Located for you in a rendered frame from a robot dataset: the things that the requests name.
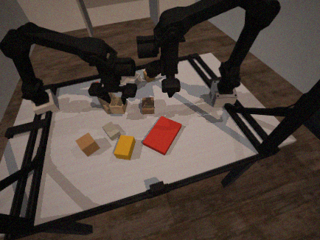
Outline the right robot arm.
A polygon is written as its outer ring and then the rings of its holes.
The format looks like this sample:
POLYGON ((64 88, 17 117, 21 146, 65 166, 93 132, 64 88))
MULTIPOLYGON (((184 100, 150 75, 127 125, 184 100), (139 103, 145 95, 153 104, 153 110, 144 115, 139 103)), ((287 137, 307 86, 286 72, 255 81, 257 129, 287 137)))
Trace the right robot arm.
MULTIPOLYGON (((235 7, 246 11, 245 25, 229 60, 222 62, 218 68, 222 79, 217 84, 219 94, 233 94, 233 89, 241 85, 238 79, 241 63, 259 32, 269 26, 280 11, 277 0, 200 0, 187 7, 165 10, 153 29, 154 35, 136 36, 139 59, 158 57, 159 47, 163 58, 176 58, 178 43, 186 41, 184 35, 193 26, 235 7)), ((160 60, 145 65, 148 77, 164 76, 161 56, 160 60)))

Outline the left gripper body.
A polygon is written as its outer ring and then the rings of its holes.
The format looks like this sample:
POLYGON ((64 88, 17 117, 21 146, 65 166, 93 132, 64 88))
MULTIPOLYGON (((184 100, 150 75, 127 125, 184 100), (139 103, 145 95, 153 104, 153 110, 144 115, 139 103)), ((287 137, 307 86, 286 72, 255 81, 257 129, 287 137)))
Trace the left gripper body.
POLYGON ((97 95, 103 96, 105 92, 106 93, 122 92, 122 95, 126 96, 127 98, 134 98, 136 95, 137 85, 135 83, 127 83, 126 86, 125 85, 119 86, 116 75, 108 80, 104 80, 102 78, 100 79, 101 79, 100 82, 93 82, 90 88, 88 89, 88 93, 90 96, 97 96, 97 95))

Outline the yellow rectangular block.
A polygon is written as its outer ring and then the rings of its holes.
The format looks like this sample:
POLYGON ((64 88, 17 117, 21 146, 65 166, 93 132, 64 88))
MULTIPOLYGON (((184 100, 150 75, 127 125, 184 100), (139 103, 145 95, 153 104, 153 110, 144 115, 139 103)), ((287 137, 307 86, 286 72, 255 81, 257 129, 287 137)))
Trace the yellow rectangular block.
POLYGON ((121 135, 114 151, 116 158, 130 160, 135 143, 133 136, 121 135))

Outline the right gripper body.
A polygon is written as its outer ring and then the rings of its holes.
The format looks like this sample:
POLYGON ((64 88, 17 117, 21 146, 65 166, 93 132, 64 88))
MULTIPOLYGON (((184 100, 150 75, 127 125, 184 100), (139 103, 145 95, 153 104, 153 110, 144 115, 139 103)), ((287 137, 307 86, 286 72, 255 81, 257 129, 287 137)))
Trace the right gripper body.
POLYGON ((161 56, 161 64, 164 66, 164 74, 169 77, 161 81, 162 92, 179 92, 181 90, 180 80, 175 78, 175 74, 178 74, 178 56, 174 59, 165 59, 161 56))

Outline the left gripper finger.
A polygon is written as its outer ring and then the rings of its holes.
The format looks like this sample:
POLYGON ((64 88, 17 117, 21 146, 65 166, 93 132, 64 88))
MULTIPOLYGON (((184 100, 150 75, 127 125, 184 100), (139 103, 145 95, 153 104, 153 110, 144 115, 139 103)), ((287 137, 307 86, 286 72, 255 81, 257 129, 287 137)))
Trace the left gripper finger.
POLYGON ((125 105, 126 99, 128 99, 126 96, 123 96, 123 95, 121 96, 121 100, 122 100, 123 105, 125 105))
POLYGON ((97 98, 101 98, 109 104, 111 103, 111 98, 110 98, 109 94, 106 92, 104 93, 103 96, 97 96, 97 98))

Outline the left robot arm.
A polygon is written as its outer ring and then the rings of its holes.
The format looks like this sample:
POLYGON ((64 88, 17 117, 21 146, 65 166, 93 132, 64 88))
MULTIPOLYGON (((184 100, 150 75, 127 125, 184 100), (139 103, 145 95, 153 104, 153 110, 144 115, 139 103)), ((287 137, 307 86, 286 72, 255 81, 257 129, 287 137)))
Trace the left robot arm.
POLYGON ((28 22, 17 29, 10 29, 0 43, 0 50, 5 57, 13 59, 21 77, 23 93, 21 98, 36 99, 33 101, 35 106, 48 103, 49 95, 42 90, 43 80, 35 77, 29 58, 32 44, 75 54, 89 63, 89 66, 96 66, 100 78, 108 80, 116 75, 119 85, 122 77, 134 77, 136 74, 135 61, 131 57, 117 57, 117 51, 102 39, 76 38, 28 22), (108 59, 107 53, 109 53, 108 59))

